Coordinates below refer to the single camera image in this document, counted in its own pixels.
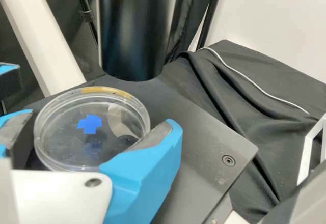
yellow tape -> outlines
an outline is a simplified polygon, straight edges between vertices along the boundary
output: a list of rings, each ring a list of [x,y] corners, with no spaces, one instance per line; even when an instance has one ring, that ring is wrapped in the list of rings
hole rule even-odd
[[[105,92],[105,93],[111,93],[111,94],[117,94],[122,97],[131,98],[131,94],[120,90],[116,88],[109,88],[109,87],[86,87],[81,89],[81,93],[99,93],[99,92]]]

metal screw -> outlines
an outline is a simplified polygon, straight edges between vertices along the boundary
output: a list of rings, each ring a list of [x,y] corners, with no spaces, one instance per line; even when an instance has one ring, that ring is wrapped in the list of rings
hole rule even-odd
[[[85,182],[85,186],[86,187],[97,187],[101,183],[102,183],[102,181],[100,179],[92,178],[92,179],[88,180],[87,182]]]
[[[222,157],[222,162],[229,167],[235,166],[235,159],[230,155],[224,155]]]

black cylinder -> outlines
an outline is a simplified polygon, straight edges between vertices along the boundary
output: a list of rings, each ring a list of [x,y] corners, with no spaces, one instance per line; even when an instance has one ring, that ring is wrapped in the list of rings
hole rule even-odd
[[[130,81],[144,81],[160,74],[173,1],[98,0],[99,56],[107,74]]]

black pole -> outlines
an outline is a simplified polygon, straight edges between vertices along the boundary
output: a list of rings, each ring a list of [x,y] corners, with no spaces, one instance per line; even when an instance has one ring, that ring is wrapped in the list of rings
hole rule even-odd
[[[166,60],[175,2],[99,0],[98,8],[102,69],[128,81],[158,76]]]
[[[212,22],[215,10],[216,10],[216,6],[218,5],[219,0],[210,0],[209,1],[209,6],[207,8],[207,13],[205,16],[205,20],[203,23],[203,27],[202,27],[202,31],[200,32],[200,36],[199,36],[199,40],[197,43],[197,48],[196,50],[198,50],[199,48],[204,47],[205,42],[206,42],[206,38],[208,35],[208,31],[210,28],[210,24]]]
[[[94,18],[93,18],[93,11],[88,3],[88,0],[79,0],[80,5],[81,5],[81,16],[83,17],[85,22],[88,22],[93,38],[95,40],[95,44],[96,46],[98,45],[98,41],[97,41],[97,31],[96,31],[96,27],[94,24]]]

clear plastic dish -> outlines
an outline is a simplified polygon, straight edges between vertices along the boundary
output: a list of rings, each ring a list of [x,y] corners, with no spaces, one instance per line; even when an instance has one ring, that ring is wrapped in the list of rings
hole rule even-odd
[[[34,146],[54,171],[97,171],[150,131],[143,104],[108,87],[66,92],[49,102],[34,124]]]

